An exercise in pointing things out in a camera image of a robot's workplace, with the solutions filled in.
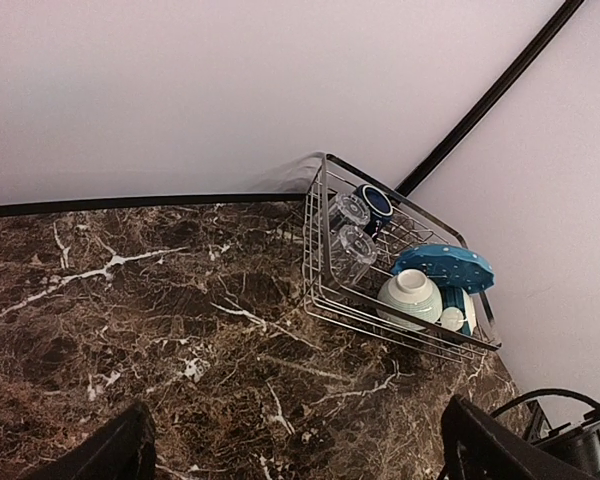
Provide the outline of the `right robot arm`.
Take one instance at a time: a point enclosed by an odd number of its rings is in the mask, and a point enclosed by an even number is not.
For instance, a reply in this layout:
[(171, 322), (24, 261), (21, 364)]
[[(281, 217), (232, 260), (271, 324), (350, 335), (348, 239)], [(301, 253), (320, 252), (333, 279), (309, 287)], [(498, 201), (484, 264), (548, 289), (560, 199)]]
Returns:
[(593, 410), (577, 424), (552, 428), (537, 400), (530, 402), (531, 421), (523, 439), (540, 450), (600, 479), (600, 415)]

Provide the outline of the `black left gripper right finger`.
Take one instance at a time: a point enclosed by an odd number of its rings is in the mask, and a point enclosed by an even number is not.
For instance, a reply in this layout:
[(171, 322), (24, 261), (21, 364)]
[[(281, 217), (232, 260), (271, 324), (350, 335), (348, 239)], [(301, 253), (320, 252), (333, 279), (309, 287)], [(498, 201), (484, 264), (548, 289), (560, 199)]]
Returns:
[(591, 476), (530, 445), (461, 395), (441, 417), (447, 479), (589, 479)]

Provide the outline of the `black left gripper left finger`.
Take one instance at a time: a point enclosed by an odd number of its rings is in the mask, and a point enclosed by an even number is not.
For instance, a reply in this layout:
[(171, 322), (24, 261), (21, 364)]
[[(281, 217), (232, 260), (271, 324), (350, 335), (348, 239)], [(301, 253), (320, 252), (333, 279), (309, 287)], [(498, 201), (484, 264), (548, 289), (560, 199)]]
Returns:
[(81, 445), (25, 479), (154, 479), (156, 429), (144, 402), (134, 402)]

